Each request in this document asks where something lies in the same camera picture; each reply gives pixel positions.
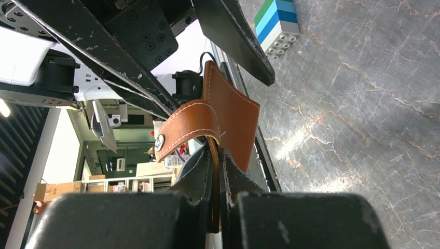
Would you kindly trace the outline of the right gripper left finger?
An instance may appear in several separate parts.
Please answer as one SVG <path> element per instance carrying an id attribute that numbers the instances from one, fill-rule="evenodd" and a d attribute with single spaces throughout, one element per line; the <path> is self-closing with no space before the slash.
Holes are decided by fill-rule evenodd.
<path id="1" fill-rule="evenodd" d="M 167 191 L 68 193 L 48 205 L 27 248 L 204 248 L 211 225 L 208 145 Z"/>

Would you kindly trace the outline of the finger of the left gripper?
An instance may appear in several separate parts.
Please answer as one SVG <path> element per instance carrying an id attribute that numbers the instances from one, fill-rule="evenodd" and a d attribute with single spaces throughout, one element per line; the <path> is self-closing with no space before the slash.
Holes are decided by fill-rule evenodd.
<path id="1" fill-rule="evenodd" d="M 126 103 L 167 119 L 178 103 L 81 1 L 15 1 Z"/>
<path id="2" fill-rule="evenodd" d="M 192 2 L 203 34 L 266 86 L 275 83 L 275 72 L 238 1 Z"/>

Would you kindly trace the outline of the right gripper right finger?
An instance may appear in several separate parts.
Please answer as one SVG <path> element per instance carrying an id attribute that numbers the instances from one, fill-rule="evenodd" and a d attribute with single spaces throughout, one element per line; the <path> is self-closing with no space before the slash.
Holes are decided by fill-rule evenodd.
<path id="1" fill-rule="evenodd" d="M 353 193 L 266 192 L 220 155 L 224 248 L 389 248 L 374 208 Z"/>

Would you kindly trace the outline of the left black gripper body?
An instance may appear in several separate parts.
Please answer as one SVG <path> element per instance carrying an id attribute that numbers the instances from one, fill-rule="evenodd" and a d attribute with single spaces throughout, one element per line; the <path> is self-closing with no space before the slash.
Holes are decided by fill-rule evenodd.
<path id="1" fill-rule="evenodd" d="M 191 1 L 81 1 L 135 61 L 153 70 L 177 51 L 176 37 L 195 20 Z M 12 1 L 1 1 L 1 72 L 73 72 L 73 56 Z"/>

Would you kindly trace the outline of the brown leather card holder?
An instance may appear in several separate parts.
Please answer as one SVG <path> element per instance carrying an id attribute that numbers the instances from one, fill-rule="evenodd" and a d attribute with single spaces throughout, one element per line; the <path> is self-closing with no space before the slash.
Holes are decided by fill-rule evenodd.
<path id="1" fill-rule="evenodd" d="M 214 162 L 211 226 L 219 229 L 219 149 L 228 149 L 236 166 L 248 172 L 260 105 L 239 92 L 214 61 L 206 61 L 202 97 L 179 107 L 156 133 L 155 156 L 163 161 L 187 141 L 206 137 Z"/>

